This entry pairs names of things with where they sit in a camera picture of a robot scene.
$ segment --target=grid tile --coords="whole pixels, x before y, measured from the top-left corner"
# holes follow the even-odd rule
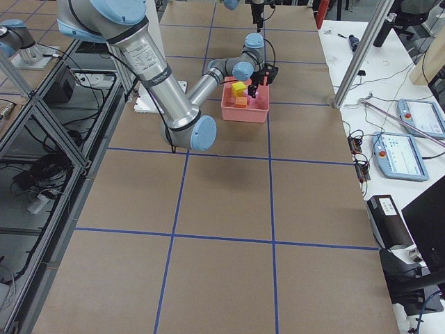
[[[270,106],[272,158],[352,163],[341,115],[328,106]]]
[[[265,27],[278,30],[315,31],[317,27],[312,8],[306,6],[294,6],[292,9],[278,6],[272,18],[265,22]]]
[[[28,18],[30,18],[30,14],[20,14],[20,13],[4,13],[2,16],[0,16],[1,21],[6,21],[7,19],[19,19],[23,22],[25,22]]]
[[[270,245],[175,239],[158,334],[275,332]]]
[[[26,21],[28,29],[49,30],[56,22],[55,15],[32,15]]]
[[[244,45],[244,39],[255,30],[212,28],[208,58],[239,57]]]
[[[0,2],[0,12],[1,13],[6,12],[7,10],[9,10],[10,7],[12,7],[18,1],[19,0],[1,0],[1,2]]]
[[[221,103],[216,101],[207,101],[202,106],[202,112],[213,117],[218,128],[216,141],[206,153],[242,157],[268,156],[266,124],[223,120]]]
[[[57,3],[56,1],[46,1],[42,7],[40,7],[37,14],[57,14]]]
[[[32,333],[148,333],[169,240],[74,232]]]
[[[162,16],[161,24],[210,26],[214,6],[213,3],[169,1],[168,10]]]
[[[271,9],[266,7],[266,15],[271,12]],[[252,12],[250,5],[240,3],[235,10],[228,10],[224,6],[216,6],[215,19],[213,26],[227,27],[227,28],[249,28],[257,29],[257,26],[252,23]]]
[[[317,33],[266,30],[266,38],[275,48],[277,61],[326,63]],[[267,54],[268,60],[272,61],[270,48],[267,48]]]
[[[43,1],[36,0],[20,0],[14,6],[8,9],[12,13],[34,13],[39,7],[43,6]]]
[[[276,240],[375,247],[353,166],[272,166]]]
[[[378,252],[277,246],[277,286],[281,334],[398,333]]]
[[[202,57],[206,56],[210,28],[194,26],[161,26],[166,56]]]
[[[188,82],[188,90],[200,79],[202,59],[167,57],[177,80]],[[161,119],[157,113],[136,113],[134,104],[127,104],[110,143],[114,148],[138,150],[170,150],[161,138]]]
[[[334,90],[326,65],[278,63],[276,80],[270,86],[271,102],[329,104]]]
[[[270,240],[268,162],[191,156],[179,234]]]
[[[184,160],[109,150],[78,226],[171,233]]]

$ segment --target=metal rack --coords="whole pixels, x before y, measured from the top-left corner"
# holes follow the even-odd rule
[[[35,90],[0,52],[1,69],[26,97],[22,110],[0,138],[0,257],[4,256],[0,263],[11,267],[17,276],[9,305],[0,310],[0,333],[31,331],[36,310],[54,279],[92,178],[123,110],[124,89],[111,60],[104,62],[102,59],[86,71],[69,64],[70,59],[78,56],[79,45],[79,42],[70,45],[65,52],[69,57],[59,59]],[[72,99],[65,104],[46,104],[45,94],[67,65],[75,73],[103,80],[99,80],[95,90],[77,86]],[[102,94],[104,101],[99,106],[97,101],[102,101]],[[85,132],[82,145],[77,145],[68,134],[66,123],[70,121],[79,132],[81,129]],[[18,168],[28,170],[39,157],[48,153],[42,141],[52,143],[72,167],[58,195],[39,214],[30,214],[26,206],[37,194],[24,192],[14,197],[13,178],[20,173]]]

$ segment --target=small cube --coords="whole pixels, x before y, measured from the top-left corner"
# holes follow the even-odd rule
[[[244,96],[238,96],[235,99],[235,107],[236,108],[247,108],[248,106],[248,99]]]
[[[246,88],[247,86],[243,82],[241,81],[235,82],[232,84],[232,95],[234,97],[243,96],[244,90]]]

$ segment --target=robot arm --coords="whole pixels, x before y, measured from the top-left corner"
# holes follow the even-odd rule
[[[19,19],[0,22],[0,50],[9,58],[18,51],[22,60],[34,64],[43,58],[33,36]]]
[[[141,84],[164,111],[162,135],[174,146],[204,151],[216,138],[216,123],[200,106],[211,92],[234,75],[246,80],[264,70],[264,42],[258,33],[246,38],[237,58],[213,61],[206,74],[184,94],[148,33],[145,0],[58,0],[59,29],[72,38],[107,42],[124,54]]]

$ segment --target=orange block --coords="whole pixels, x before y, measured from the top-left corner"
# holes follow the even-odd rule
[[[248,99],[244,96],[238,96],[235,99],[235,107],[246,108],[248,106]]]

